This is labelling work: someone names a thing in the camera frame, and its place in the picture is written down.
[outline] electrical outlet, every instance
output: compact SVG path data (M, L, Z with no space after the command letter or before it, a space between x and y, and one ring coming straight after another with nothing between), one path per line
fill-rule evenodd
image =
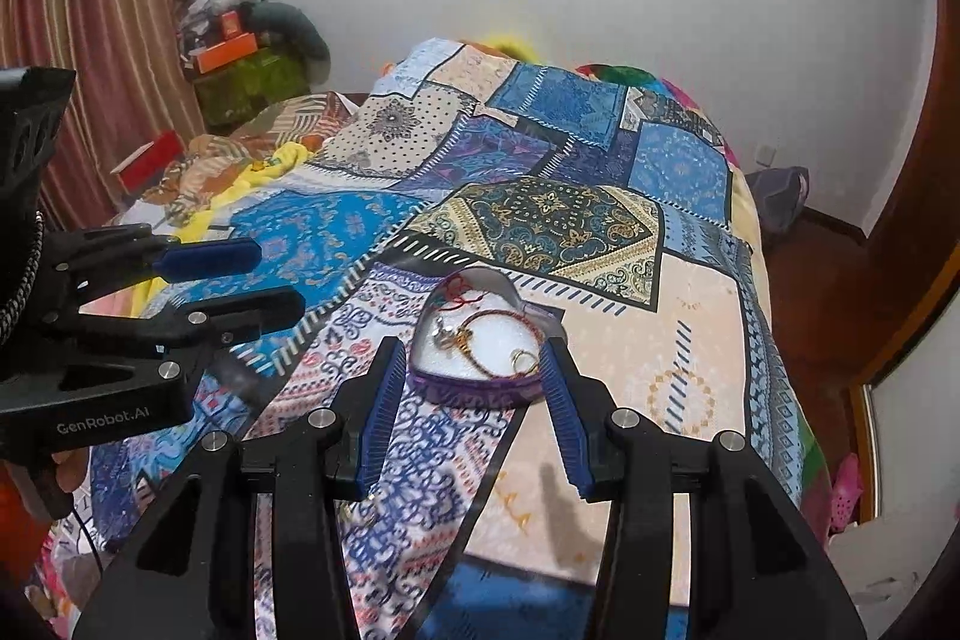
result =
M773 164L775 157L776 148L771 148L770 145L757 145L757 154L754 158L754 160L757 161L757 164L765 167L765 169L769 169L769 167Z

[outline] curtain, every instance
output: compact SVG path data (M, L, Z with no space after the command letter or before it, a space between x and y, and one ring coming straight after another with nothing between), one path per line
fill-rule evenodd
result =
M0 0L0 64L78 73L41 186L54 223L102 225L122 208L112 167L170 129L184 143L203 133L176 45L192 1Z

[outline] bracelet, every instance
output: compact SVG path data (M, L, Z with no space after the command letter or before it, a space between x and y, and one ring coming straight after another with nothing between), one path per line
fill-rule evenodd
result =
M481 319L484 316L505 316L510 317L516 321L520 321L525 325L530 332L536 338L536 343L542 343L544 341L544 333L539 330L539 327L528 319L527 316L524 316L520 313L515 313L513 310L482 310L478 313L473 313L470 316L467 316L464 319L464 322L461 323L456 330L448 328L448 326L443 322L441 317L437 319L437 328L433 333L433 342L438 348L448 350L449 348L457 348L464 357L476 368L478 371L483 373L488 378L500 377L496 372L491 372L486 366L483 366L478 362L477 358L473 355L473 351L470 349L470 340L473 337L472 330L469 330L467 326L471 324L474 320ZM520 360L526 357L526 360L530 362L530 366L527 369L520 369L517 365L520 363ZM510 354L510 359L512 366L514 367L514 374L510 375L510 380L518 380L527 375L532 375L536 372L536 369L539 365L539 360L536 355L531 353L529 350L516 349Z

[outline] pink slipper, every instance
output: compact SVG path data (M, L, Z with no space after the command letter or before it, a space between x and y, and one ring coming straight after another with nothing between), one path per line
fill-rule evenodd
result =
M860 461L856 453L847 453L837 478L833 482L833 496L830 500L830 532L839 534L853 518L853 508L863 493L863 482L860 480Z

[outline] quilt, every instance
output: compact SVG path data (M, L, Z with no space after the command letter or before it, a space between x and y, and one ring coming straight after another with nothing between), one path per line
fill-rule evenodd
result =
M408 343L429 292L488 266L549 309L579 369L668 432L736 429L808 517L826 468L770 330L760 231L719 130L665 80L582 73L430 40L373 87L306 164L220 226L253 236L253 277L173 286L148 306L290 283L304 321L238 345L269 389L211 373L182 427L94 449L96 538L110 547L205 432L280 432ZM582 637L608 506L568 485L543 403L457 410L407 389L371 496L339 508L365 640ZM256 514L256 632L275 637L270 501ZM675 502L668 636L685 636L689 513Z

